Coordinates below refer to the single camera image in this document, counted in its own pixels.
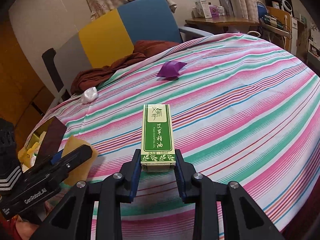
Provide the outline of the green essential oil box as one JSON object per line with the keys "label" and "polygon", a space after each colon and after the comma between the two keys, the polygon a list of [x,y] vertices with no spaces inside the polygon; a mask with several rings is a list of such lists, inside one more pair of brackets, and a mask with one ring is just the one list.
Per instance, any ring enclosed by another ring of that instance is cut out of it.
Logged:
{"label": "green essential oil box", "polygon": [[143,106],[140,163],[145,172],[167,172],[176,165],[170,106]]}

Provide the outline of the gold metal tin box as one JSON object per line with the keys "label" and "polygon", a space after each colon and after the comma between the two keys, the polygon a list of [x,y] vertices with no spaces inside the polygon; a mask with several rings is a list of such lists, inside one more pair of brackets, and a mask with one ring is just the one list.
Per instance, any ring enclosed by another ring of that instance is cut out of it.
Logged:
{"label": "gold metal tin box", "polygon": [[67,127],[55,116],[39,126],[18,152],[22,171],[40,165],[47,157],[57,153],[66,129]]}

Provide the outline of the tan soap bar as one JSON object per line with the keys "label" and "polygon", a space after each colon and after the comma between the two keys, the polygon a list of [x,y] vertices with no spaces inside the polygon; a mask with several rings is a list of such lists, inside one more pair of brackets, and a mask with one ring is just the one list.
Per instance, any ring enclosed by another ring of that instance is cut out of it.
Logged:
{"label": "tan soap bar", "polygon": [[68,173],[68,177],[63,181],[69,187],[75,185],[78,181],[86,181],[89,171],[93,165],[93,162],[96,160],[98,156],[98,151],[88,142],[78,139],[73,135],[67,140],[65,147],[62,151],[62,158],[70,155],[70,153],[82,145],[87,145],[92,150],[92,155],[89,159],[85,161],[88,157],[88,154],[78,154],[76,158],[72,161],[72,167],[74,167],[71,172]]}

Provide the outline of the wooden wardrobe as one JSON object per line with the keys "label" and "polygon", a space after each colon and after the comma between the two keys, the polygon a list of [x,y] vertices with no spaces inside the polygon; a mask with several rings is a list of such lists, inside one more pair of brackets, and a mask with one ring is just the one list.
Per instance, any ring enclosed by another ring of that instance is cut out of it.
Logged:
{"label": "wooden wardrobe", "polygon": [[18,151],[53,100],[25,57],[9,16],[1,18],[1,118],[14,125]]}

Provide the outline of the white crumpled tissue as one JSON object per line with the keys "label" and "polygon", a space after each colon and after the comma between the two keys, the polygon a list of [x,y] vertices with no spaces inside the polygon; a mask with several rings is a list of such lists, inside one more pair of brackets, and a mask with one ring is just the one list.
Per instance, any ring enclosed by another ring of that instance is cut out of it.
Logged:
{"label": "white crumpled tissue", "polygon": [[83,92],[80,101],[82,104],[88,104],[92,103],[97,97],[98,91],[96,87],[90,87]]}

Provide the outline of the dark red jacket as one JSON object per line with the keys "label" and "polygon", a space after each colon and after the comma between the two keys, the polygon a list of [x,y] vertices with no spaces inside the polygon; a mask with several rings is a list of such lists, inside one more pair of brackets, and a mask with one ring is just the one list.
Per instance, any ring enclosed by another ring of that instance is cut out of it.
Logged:
{"label": "dark red jacket", "polygon": [[73,80],[71,94],[81,94],[91,87],[97,87],[102,82],[109,80],[116,71],[142,62],[177,45],[179,43],[171,41],[139,40],[134,44],[132,54],[118,59],[110,66],[80,72]]}

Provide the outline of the striped pink green bedsheet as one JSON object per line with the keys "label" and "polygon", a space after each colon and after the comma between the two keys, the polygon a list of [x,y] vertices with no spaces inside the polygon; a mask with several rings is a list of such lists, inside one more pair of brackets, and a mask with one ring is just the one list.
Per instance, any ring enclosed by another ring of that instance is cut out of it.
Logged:
{"label": "striped pink green bedsheet", "polygon": [[[187,63],[176,80],[157,77],[168,61]],[[102,181],[140,148],[143,106],[170,106],[174,145],[213,181],[238,181],[283,231],[319,179],[319,77],[265,40],[221,34],[184,42],[118,70],[87,105],[73,96],[49,110],[98,157]]]}

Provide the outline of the small purple packet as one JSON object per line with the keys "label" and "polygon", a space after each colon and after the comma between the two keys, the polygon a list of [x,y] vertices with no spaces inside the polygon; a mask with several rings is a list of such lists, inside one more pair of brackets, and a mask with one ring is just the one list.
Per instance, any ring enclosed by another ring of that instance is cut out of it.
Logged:
{"label": "small purple packet", "polygon": [[179,61],[168,61],[161,67],[160,71],[157,74],[157,77],[160,77],[165,80],[176,80],[180,76],[180,70],[186,65],[185,62]]}

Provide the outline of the grey yellow blue chair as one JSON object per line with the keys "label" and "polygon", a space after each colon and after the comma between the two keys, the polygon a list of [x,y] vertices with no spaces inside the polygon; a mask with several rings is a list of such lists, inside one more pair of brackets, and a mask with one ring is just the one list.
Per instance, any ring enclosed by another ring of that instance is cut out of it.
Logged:
{"label": "grey yellow blue chair", "polygon": [[58,50],[57,71],[71,96],[71,84],[83,70],[100,68],[133,52],[138,40],[171,41],[209,36],[199,29],[179,27],[166,0],[133,0],[83,27]]}

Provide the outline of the wooden side desk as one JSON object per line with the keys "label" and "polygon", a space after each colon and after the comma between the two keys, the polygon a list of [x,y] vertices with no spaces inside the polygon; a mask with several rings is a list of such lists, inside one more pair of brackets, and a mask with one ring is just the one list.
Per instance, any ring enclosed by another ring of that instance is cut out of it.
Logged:
{"label": "wooden side desk", "polygon": [[186,27],[204,30],[212,34],[246,34],[250,30],[257,30],[259,25],[259,22],[252,22],[245,18],[236,18],[231,16],[219,16],[214,18],[191,18],[185,20]]}

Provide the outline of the white carton on desk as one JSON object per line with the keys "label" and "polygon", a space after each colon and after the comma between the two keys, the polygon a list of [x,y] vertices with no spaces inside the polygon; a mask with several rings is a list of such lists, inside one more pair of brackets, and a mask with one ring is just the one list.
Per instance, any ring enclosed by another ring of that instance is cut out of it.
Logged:
{"label": "white carton on desk", "polygon": [[207,0],[195,0],[196,9],[201,18],[211,18],[211,12]]}

